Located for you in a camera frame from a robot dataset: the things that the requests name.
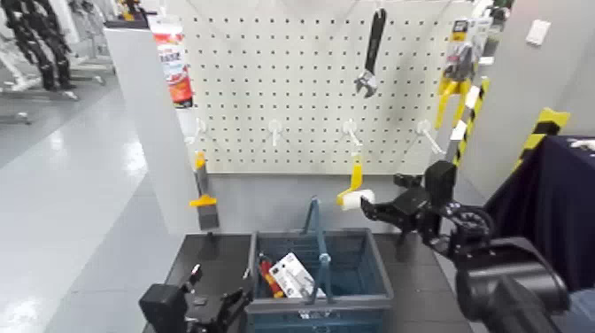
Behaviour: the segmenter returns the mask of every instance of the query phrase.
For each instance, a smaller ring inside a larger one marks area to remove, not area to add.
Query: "pegboard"
[[[376,79],[365,99],[370,24],[387,11]],[[349,174],[355,145],[366,174],[420,173],[431,149],[415,133],[433,121],[437,84],[455,19],[467,1],[174,1],[194,91],[205,124],[189,152],[205,151],[210,172]],[[273,146],[269,122],[281,123]]]

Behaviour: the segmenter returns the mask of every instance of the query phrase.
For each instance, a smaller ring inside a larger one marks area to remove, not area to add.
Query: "yellow tape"
[[[490,79],[487,77],[482,78],[482,87],[479,89],[479,95],[473,105],[473,109],[470,110],[469,119],[467,120],[467,128],[465,129],[465,135],[463,139],[459,142],[459,147],[457,148],[457,152],[454,154],[454,160],[452,163],[455,166],[460,166],[460,161],[463,158],[463,154],[467,149],[467,142],[471,134],[473,134],[473,130],[475,128],[475,120],[477,119],[477,115],[482,110],[483,107],[483,99],[485,97],[486,92],[490,88]]]
[[[521,156],[514,163],[513,172],[516,170],[527,157],[527,154],[535,149],[545,136],[556,136],[562,128],[564,128],[570,118],[568,112],[556,112],[550,108],[545,108],[537,117],[537,122],[533,128],[533,132],[527,138],[527,141],[522,146],[523,150]]]

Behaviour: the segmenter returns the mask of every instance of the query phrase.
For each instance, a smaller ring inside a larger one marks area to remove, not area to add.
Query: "adjustable wrench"
[[[374,12],[372,18],[372,30],[370,31],[370,40],[367,43],[366,65],[364,72],[355,79],[355,91],[359,92],[362,87],[366,87],[365,98],[371,97],[378,89],[374,75],[374,66],[376,56],[380,48],[380,41],[383,38],[384,24],[386,23],[386,11],[381,8]]]

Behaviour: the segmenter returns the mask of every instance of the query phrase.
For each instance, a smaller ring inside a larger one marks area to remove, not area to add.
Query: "dark blue tablecloth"
[[[574,291],[595,284],[595,157],[569,138],[544,138],[485,208],[497,235],[528,238]]]

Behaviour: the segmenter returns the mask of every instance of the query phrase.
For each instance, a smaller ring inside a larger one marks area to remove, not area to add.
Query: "blue basket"
[[[310,221],[313,233],[307,231]],[[271,298],[259,274],[258,257],[273,261],[293,252],[327,294]],[[372,233],[367,228],[323,232],[313,199],[302,232],[254,233],[249,267],[254,300],[246,307],[249,332],[382,332],[393,291]]]

